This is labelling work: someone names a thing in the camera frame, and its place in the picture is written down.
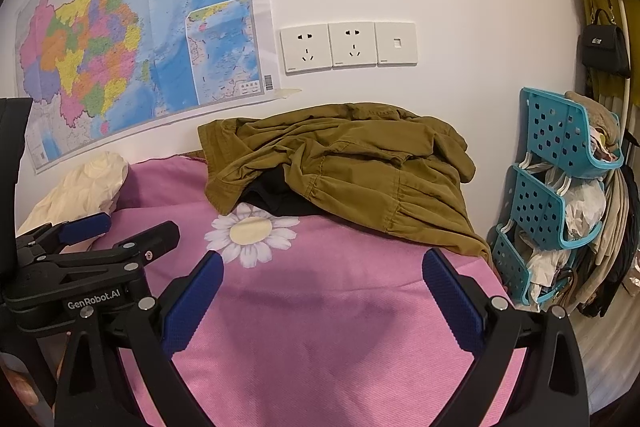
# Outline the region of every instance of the blue gripper pad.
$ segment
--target blue gripper pad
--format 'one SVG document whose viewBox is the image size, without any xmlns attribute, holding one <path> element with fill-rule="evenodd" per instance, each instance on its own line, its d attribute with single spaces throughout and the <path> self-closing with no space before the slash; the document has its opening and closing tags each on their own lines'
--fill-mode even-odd
<svg viewBox="0 0 640 427">
<path fill-rule="evenodd" d="M 482 317 L 476 311 L 458 281 L 458 275 L 431 248 L 422 259 L 422 278 L 440 308 L 449 329 L 456 338 L 460 349 L 469 351 L 474 357 L 484 349 L 484 326 Z"/>
<path fill-rule="evenodd" d="M 189 345 L 222 284 L 224 266 L 220 254 L 210 251 L 186 278 L 191 282 L 164 318 L 162 349 L 169 358 Z"/>
<path fill-rule="evenodd" d="M 111 217 L 109 214 L 94 214 L 66 223 L 58 232 L 58 239 L 62 245 L 76 245 L 101 233 L 107 233 L 110 228 Z"/>
</svg>

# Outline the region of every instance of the wall socket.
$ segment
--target wall socket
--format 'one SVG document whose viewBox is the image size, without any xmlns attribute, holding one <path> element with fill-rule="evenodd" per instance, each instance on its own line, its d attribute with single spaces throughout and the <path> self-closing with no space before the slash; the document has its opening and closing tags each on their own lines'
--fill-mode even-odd
<svg viewBox="0 0 640 427">
<path fill-rule="evenodd" d="M 326 24 L 296 26 L 280 30 L 287 73 L 331 68 L 331 44 Z"/>
<path fill-rule="evenodd" d="M 336 68 L 377 64 L 378 52 L 373 22 L 330 23 L 329 38 Z"/>
</svg>

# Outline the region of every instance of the bed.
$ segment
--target bed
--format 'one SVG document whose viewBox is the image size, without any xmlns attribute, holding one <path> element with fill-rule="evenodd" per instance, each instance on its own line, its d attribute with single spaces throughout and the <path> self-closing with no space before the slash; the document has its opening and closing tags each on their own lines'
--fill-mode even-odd
<svg viewBox="0 0 640 427">
<path fill-rule="evenodd" d="M 273 217 L 248 204 L 219 216 L 204 197 L 207 169 L 184 156 L 132 166 L 110 247 L 175 221 L 178 247 L 146 268 L 154 295 L 208 249 L 225 280 L 188 349 L 173 361 L 220 426 L 428 425 L 472 362 L 422 281 L 424 245 L 331 217 Z M 488 295 L 505 295 L 481 259 L 447 253 Z M 499 418 L 519 368 L 517 351 L 483 425 Z M 130 352 L 133 391 L 152 425 L 162 420 Z"/>
</svg>

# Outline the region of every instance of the brown jacket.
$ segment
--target brown jacket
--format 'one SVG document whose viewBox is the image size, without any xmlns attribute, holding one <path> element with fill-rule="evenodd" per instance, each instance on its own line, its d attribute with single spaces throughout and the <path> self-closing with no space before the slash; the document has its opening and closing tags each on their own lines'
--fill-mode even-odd
<svg viewBox="0 0 640 427">
<path fill-rule="evenodd" d="M 460 191 L 476 167 L 462 136 L 443 121 L 347 103 L 216 120 L 198 133 L 209 168 L 205 192 L 221 214 L 261 171 L 283 164 L 289 187 L 331 214 L 493 266 Z"/>
</svg>

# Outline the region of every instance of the plastic bag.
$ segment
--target plastic bag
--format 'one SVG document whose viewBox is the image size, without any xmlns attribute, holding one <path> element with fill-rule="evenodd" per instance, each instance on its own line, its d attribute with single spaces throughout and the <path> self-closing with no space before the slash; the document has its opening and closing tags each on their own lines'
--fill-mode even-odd
<svg viewBox="0 0 640 427">
<path fill-rule="evenodd" d="M 625 280 L 622 283 L 632 297 L 640 293 L 640 250 L 636 251 L 631 268 L 626 273 Z"/>
<path fill-rule="evenodd" d="M 542 288 L 553 286 L 556 274 L 566 265 L 571 250 L 541 250 L 522 229 L 516 234 L 514 245 L 523 259 L 530 251 L 530 257 L 527 256 L 529 259 L 527 268 L 531 273 L 531 283 L 527 290 L 530 305 L 517 305 L 516 308 L 539 313 L 538 298 L 542 293 Z"/>
<path fill-rule="evenodd" d="M 597 180 L 581 180 L 572 185 L 564 194 L 564 202 L 566 228 L 570 239 L 589 235 L 607 208 L 604 191 Z"/>
</svg>

